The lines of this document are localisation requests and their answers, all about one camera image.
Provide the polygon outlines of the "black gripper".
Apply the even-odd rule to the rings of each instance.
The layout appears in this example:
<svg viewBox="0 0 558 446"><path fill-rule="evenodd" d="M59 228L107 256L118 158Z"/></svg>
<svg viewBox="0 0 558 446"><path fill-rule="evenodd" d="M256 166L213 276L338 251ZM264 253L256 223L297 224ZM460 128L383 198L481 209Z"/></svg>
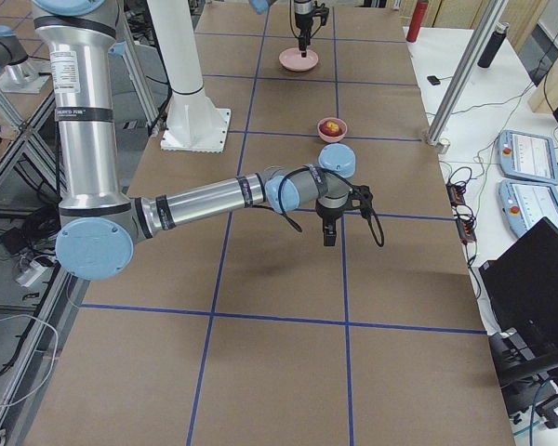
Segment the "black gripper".
<svg viewBox="0 0 558 446"><path fill-rule="evenodd" d="M332 246L337 239L337 221L342 218L346 206L328 207L320 202L315 204L315 212L322 219L323 245Z"/></svg>
<svg viewBox="0 0 558 446"><path fill-rule="evenodd" d="M299 31L298 34L298 48L301 50L301 56L307 57L308 43L312 36L312 14L294 14L295 25Z"/></svg>

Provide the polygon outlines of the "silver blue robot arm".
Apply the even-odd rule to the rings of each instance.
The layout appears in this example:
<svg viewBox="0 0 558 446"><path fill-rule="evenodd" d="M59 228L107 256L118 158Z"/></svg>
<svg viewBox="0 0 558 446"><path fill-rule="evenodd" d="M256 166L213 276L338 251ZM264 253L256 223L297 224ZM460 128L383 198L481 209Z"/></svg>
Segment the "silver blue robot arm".
<svg viewBox="0 0 558 446"><path fill-rule="evenodd" d="M56 257L73 276L99 281L120 273L138 243L157 233L230 213L267 207L287 216L315 203L325 243L353 196L353 150L325 146L311 164L271 166L177 193L164 193L179 174L177 159L148 146L128 191L117 176L110 53L122 26L116 1L36 1L34 28L46 43L56 100L67 190L60 202Z"/></svg>
<svg viewBox="0 0 558 446"><path fill-rule="evenodd" d="M274 4L273 0L249 0L248 3L257 14L269 11ZM312 25L316 4L310 0L288 1L289 14L292 19L290 26L292 33L298 39L299 53L302 58L308 56L308 46L312 39Z"/></svg>

